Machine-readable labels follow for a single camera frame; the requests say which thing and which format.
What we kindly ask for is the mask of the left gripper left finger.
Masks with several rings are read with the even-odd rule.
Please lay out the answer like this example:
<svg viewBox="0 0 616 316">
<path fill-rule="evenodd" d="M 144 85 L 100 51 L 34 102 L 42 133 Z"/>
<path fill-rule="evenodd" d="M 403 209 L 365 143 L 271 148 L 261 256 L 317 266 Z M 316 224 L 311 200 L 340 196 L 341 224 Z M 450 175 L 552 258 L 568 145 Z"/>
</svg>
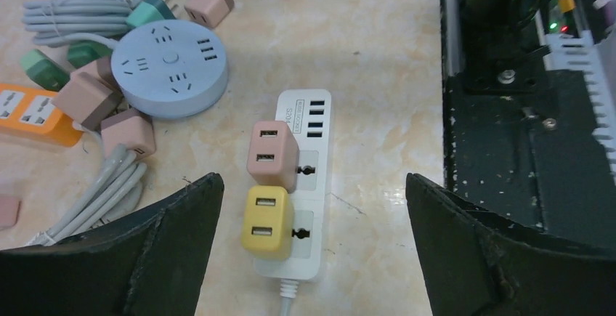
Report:
<svg viewBox="0 0 616 316">
<path fill-rule="evenodd" d="M 1 252 L 3 315 L 193 315 L 224 183 L 174 194 L 53 246 Z"/>
</svg>

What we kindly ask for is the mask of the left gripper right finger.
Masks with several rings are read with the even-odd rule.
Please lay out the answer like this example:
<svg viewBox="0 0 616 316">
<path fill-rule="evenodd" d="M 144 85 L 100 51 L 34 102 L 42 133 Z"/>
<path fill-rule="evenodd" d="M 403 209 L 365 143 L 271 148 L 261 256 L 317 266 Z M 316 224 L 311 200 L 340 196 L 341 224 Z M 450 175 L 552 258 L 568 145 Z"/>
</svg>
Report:
<svg viewBox="0 0 616 316">
<path fill-rule="evenodd" d="M 405 196 L 434 315 L 613 315 L 615 251 L 525 227 L 420 174 Z"/>
</svg>

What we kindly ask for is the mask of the yellow USB charger plug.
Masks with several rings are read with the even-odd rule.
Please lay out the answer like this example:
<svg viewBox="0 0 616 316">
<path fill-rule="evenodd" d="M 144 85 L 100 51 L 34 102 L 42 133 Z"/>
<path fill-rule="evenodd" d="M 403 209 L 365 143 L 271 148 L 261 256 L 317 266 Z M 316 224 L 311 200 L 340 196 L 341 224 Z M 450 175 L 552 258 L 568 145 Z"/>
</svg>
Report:
<svg viewBox="0 0 616 316">
<path fill-rule="evenodd" d="M 291 255 L 293 204 L 284 187 L 255 185 L 247 194 L 241 243 L 253 256 L 283 261 Z"/>
</svg>

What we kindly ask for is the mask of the round light blue power socket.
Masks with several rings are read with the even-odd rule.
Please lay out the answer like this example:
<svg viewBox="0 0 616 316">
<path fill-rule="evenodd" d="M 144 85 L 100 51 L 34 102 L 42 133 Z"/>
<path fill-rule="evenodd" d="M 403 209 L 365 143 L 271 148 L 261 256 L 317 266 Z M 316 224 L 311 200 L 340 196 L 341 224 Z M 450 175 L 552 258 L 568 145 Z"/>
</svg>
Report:
<svg viewBox="0 0 616 316">
<path fill-rule="evenodd" d="M 124 98 L 154 118 L 193 116 L 226 92 L 228 60 L 219 37 L 186 20 L 158 20 L 128 32 L 110 66 Z"/>
</svg>

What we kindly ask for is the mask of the orange power strip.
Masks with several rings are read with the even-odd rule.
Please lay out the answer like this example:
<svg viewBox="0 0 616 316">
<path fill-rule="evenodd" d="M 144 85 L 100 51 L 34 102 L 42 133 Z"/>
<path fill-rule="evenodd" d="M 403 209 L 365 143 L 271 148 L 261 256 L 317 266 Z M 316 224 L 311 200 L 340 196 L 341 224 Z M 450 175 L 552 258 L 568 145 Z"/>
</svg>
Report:
<svg viewBox="0 0 616 316">
<path fill-rule="evenodd" d="M 83 132 L 52 104 L 57 93 L 14 84 L 1 85 L 1 133 L 72 147 Z"/>
</svg>

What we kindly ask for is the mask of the white power strip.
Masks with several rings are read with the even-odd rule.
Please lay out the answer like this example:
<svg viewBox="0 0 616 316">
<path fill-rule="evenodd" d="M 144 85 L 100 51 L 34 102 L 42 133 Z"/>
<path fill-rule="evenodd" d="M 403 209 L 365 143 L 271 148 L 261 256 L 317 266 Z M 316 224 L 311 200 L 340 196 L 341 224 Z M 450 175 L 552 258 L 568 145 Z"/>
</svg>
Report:
<svg viewBox="0 0 616 316">
<path fill-rule="evenodd" d="M 254 259 L 256 273 L 277 279 L 313 281 L 326 269 L 333 101 L 326 89 L 289 89 L 280 93 L 275 113 L 285 121 L 299 146 L 291 256 L 284 261 Z"/>
</svg>

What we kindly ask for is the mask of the pink USB charger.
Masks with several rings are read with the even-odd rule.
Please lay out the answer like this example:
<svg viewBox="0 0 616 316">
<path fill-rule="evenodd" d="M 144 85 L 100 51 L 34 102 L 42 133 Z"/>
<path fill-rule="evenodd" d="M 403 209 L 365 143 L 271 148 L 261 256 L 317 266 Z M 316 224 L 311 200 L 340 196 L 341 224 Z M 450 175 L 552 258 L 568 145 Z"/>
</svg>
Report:
<svg viewBox="0 0 616 316">
<path fill-rule="evenodd" d="M 212 29 L 231 13 L 234 6 L 234 0 L 187 0 L 184 8 L 191 21 Z"/>
</svg>

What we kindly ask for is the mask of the pink power strip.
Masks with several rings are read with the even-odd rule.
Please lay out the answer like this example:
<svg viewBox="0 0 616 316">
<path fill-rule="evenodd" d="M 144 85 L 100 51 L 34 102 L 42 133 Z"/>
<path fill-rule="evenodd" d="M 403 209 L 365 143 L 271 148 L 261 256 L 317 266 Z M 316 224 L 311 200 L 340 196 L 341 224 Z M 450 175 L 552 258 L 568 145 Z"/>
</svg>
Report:
<svg viewBox="0 0 616 316">
<path fill-rule="evenodd" d="M 0 198 L 0 228 L 14 227 L 19 217 L 21 199 L 14 195 L 1 194 Z"/>
</svg>

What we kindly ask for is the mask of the green USB charger plug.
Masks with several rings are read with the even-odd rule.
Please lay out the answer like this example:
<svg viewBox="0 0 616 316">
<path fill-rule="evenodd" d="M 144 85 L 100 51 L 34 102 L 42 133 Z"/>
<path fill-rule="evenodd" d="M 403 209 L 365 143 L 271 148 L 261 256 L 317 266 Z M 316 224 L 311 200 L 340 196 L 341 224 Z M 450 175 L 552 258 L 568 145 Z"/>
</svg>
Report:
<svg viewBox="0 0 616 316">
<path fill-rule="evenodd" d="M 42 89 L 58 92 L 70 80 L 70 74 L 39 49 L 32 49 L 20 58 L 27 77 Z"/>
<path fill-rule="evenodd" d="M 75 68 L 81 68 L 99 58 L 108 56 L 112 50 L 94 41 L 79 41 L 68 46 L 67 61 Z"/>
</svg>

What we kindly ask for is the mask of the teal USB charger plug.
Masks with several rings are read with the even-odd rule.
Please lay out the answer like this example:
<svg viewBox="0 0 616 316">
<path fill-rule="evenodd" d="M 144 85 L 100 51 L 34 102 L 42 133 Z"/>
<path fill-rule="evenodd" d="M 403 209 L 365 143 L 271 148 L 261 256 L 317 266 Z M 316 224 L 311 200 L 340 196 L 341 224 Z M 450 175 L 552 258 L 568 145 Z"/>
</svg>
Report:
<svg viewBox="0 0 616 316">
<path fill-rule="evenodd" d="M 171 0 L 142 0 L 126 18 L 130 29 L 158 20 L 175 19 L 177 4 L 169 5 Z"/>
</svg>

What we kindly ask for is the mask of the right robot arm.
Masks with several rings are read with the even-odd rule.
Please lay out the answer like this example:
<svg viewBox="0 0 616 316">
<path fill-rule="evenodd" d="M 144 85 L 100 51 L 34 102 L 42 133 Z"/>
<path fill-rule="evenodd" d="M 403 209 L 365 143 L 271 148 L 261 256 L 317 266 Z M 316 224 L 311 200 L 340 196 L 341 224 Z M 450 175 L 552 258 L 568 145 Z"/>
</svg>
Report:
<svg viewBox="0 0 616 316">
<path fill-rule="evenodd" d="M 468 64 L 494 63 L 525 55 L 523 30 L 542 0 L 462 0 L 461 33 Z"/>
</svg>

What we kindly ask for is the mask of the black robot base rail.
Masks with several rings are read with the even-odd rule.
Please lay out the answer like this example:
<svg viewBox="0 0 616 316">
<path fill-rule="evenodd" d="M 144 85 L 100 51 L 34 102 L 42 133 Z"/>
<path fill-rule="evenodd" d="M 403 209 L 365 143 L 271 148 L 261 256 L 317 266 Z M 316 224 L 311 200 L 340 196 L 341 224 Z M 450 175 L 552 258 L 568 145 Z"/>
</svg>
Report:
<svg viewBox="0 0 616 316">
<path fill-rule="evenodd" d="M 615 247 L 615 93 L 585 0 L 542 0 L 530 50 L 468 64 L 462 0 L 440 0 L 445 184 L 540 232 Z"/>
</svg>

